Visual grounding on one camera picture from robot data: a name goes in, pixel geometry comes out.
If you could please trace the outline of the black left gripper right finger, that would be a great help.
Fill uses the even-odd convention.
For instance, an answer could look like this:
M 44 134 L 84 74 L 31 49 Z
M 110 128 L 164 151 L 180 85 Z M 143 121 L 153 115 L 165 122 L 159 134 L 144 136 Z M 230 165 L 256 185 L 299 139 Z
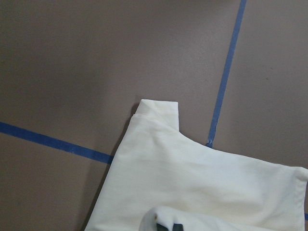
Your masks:
M 183 224 L 180 219 L 175 218 L 173 220 L 172 231 L 183 231 Z

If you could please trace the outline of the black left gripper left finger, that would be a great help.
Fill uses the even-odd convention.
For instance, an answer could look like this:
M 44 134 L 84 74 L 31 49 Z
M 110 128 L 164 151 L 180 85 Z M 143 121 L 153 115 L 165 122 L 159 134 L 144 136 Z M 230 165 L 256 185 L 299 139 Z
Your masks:
M 155 225 L 158 231 L 169 231 L 170 229 L 170 222 L 168 220 L 156 218 Z

